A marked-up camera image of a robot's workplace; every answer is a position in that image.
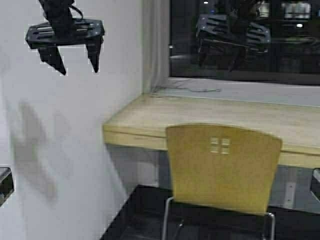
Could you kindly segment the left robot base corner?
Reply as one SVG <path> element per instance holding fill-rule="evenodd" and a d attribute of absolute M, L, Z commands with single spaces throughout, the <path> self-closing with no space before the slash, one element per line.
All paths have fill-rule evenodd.
<path fill-rule="evenodd" d="M 6 200 L 14 192 L 14 181 L 12 171 L 9 167 L 0 168 L 0 206 L 2 206 Z"/>

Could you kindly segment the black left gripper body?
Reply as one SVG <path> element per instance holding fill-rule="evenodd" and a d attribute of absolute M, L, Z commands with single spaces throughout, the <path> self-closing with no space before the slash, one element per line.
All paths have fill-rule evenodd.
<path fill-rule="evenodd" d="M 54 29 L 49 22 L 28 28 L 25 41 L 31 49 L 88 45 L 103 40 L 105 29 L 101 20 L 74 20 L 66 31 Z"/>

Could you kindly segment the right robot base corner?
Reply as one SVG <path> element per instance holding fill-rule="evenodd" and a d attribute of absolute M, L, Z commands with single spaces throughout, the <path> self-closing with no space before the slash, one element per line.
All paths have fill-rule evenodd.
<path fill-rule="evenodd" d="M 312 195 L 318 201 L 320 201 L 320 169 L 319 168 L 315 168 L 312 171 L 309 189 Z"/>

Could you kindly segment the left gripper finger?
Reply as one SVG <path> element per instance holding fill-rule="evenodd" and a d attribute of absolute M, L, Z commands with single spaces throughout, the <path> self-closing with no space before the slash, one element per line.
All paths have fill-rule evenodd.
<path fill-rule="evenodd" d="M 66 75 L 67 71 L 64 67 L 62 57 L 57 46 L 40 47 L 37 49 L 42 62 L 48 64 L 62 75 Z"/>
<path fill-rule="evenodd" d="M 85 44 L 87 56 L 95 73 L 99 71 L 100 53 L 103 41 L 92 41 Z"/>

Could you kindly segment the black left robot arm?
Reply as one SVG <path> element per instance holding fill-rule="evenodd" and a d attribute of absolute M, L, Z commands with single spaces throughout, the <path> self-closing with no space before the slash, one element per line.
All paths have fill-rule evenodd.
<path fill-rule="evenodd" d="M 67 71 L 59 47 L 85 45 L 95 73 L 99 71 L 105 29 L 98 19 L 84 18 L 73 0 L 40 0 L 46 22 L 28 28 L 25 41 L 40 60 L 62 75 Z"/>

